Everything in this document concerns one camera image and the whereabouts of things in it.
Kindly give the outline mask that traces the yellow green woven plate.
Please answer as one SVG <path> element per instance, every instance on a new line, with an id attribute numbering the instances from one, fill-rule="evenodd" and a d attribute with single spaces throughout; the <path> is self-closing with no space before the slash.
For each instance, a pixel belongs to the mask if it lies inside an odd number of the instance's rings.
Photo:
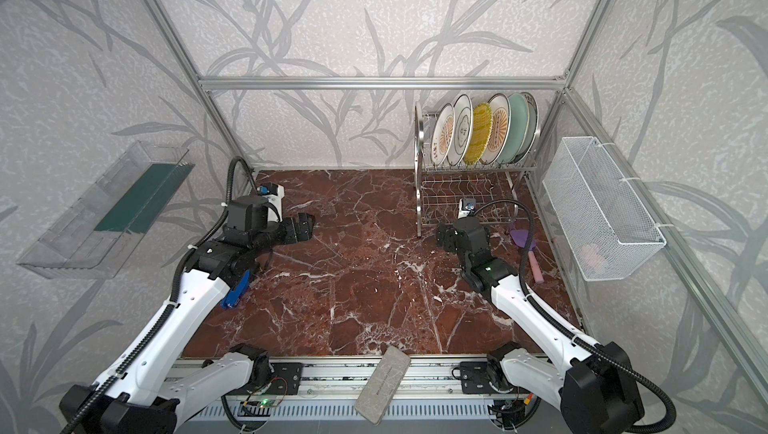
<path id="1" fill-rule="evenodd" d="M 472 114 L 472 132 L 468 148 L 463 156 L 466 165 L 476 164 L 484 154 L 490 142 L 493 114 L 490 104 L 478 104 Z"/>

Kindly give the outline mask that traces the orange sunburst plate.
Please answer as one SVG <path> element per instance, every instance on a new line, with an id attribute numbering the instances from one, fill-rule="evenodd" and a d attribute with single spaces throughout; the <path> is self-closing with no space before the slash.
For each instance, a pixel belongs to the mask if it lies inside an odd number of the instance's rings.
<path id="1" fill-rule="evenodd" d="M 490 165 L 498 160 L 506 144 L 510 124 L 509 100 L 505 94 L 494 94 L 488 104 L 491 108 L 492 124 L 488 144 L 480 157 L 480 163 L 483 165 Z"/>
<path id="2" fill-rule="evenodd" d="M 454 130 L 454 107 L 445 104 L 441 108 L 433 128 L 430 158 L 435 166 L 442 164 L 450 150 Z"/>

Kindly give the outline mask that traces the white plate with green rim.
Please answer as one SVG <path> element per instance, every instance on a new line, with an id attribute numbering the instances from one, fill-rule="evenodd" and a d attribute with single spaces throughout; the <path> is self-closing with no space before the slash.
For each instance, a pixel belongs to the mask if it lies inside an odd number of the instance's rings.
<path id="1" fill-rule="evenodd" d="M 473 129 L 473 106 L 468 94 L 458 96 L 453 111 L 453 138 L 447 160 L 450 166 L 458 166 L 468 150 Z"/>

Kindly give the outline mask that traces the light green flower plate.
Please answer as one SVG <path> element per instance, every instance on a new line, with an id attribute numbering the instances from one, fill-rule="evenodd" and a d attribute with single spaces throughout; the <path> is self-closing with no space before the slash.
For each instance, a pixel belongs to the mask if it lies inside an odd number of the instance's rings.
<path id="1" fill-rule="evenodd" d="M 510 108 L 508 134 L 504 148 L 498 157 L 502 165 L 518 162 L 522 156 L 530 122 L 529 98 L 529 92 L 519 92 L 508 98 Z"/>

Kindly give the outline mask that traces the dark green rimmed white plate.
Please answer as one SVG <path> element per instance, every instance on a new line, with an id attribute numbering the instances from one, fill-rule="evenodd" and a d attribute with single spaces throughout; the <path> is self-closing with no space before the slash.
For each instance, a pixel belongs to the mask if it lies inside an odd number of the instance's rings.
<path id="1" fill-rule="evenodd" d="M 520 150 L 518 150 L 516 158 L 514 159 L 515 162 L 522 162 L 522 160 L 528 156 L 533 142 L 536 136 L 538 136 L 539 132 L 539 114 L 536 99 L 534 96 L 532 96 L 532 94 L 530 94 L 530 92 L 522 92 L 522 96 L 525 98 L 528 108 L 528 124 L 523 138 L 523 143 L 521 144 Z"/>

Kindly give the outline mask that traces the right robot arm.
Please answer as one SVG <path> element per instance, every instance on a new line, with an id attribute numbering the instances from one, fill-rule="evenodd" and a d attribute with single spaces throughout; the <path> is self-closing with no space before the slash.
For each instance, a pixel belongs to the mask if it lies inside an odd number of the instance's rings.
<path id="1" fill-rule="evenodd" d="M 602 344 L 575 327 L 527 284 L 529 262 L 518 267 L 495 256 L 481 208 L 462 201 L 458 218 L 439 224 L 436 243 L 458 257 L 470 288 L 510 317 L 543 350 L 541 360 L 522 347 L 490 359 L 496 388 L 522 387 L 557 408 L 573 433 L 662 433 L 677 408 L 653 381 L 635 371 L 616 343 Z"/>

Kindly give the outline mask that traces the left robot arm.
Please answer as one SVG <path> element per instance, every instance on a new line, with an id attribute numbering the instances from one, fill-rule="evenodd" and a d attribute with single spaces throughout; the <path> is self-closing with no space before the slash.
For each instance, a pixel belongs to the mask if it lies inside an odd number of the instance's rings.
<path id="1" fill-rule="evenodd" d="M 167 379 L 208 314 L 218 305 L 237 304 L 256 275 L 260 256 L 313 236 L 313 215 L 283 216 L 284 189 L 279 184 L 254 183 L 250 194 L 234 197 L 238 166 L 246 176 L 253 175 L 244 158 L 232 158 L 222 214 L 179 260 L 169 297 L 95 381 L 75 384 L 62 397 L 64 432 L 173 433 L 232 391 L 259 391 L 273 384 L 268 352 L 246 344 L 232 347 L 191 375 Z"/>

